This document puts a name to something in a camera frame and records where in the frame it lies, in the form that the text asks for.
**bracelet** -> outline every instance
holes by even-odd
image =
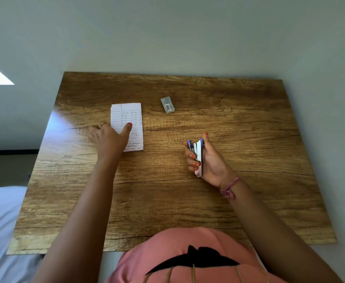
[[[236,183],[238,183],[240,180],[241,178],[235,178],[225,189],[220,190],[220,193],[223,194],[225,198],[229,198],[231,200],[235,199],[235,195],[230,188],[236,185]]]

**hand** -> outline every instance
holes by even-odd
[[[218,152],[216,148],[212,145],[212,143],[209,141],[207,132],[204,133],[203,140],[204,149],[202,163],[202,178],[209,184],[223,189],[236,178],[236,175],[229,167],[229,165],[226,164],[221,153]],[[185,146],[187,147],[186,159],[188,164],[188,170],[190,172],[197,171],[201,163],[195,161],[196,155],[188,148],[187,142],[185,142]]]
[[[127,146],[131,130],[132,123],[127,123],[120,134],[107,123],[104,123],[100,128],[90,126],[89,139],[98,151],[98,161],[113,157],[120,158]]]

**wooden table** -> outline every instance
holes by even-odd
[[[165,114],[162,97],[176,111]],[[208,131],[228,164],[307,243],[336,243],[281,80],[66,72],[9,254],[45,253],[72,212],[97,155],[87,128],[115,103],[141,102],[144,150],[115,176],[105,251],[166,228],[206,226],[247,241],[227,200],[187,170],[184,141]]]

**white bedsheet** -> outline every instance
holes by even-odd
[[[0,283],[30,282],[41,255],[6,255],[26,187],[0,187]]]

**paper note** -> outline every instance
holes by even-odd
[[[132,130],[124,152],[143,150],[141,103],[112,104],[111,127],[117,133],[121,133],[124,125],[128,122],[132,123]]]

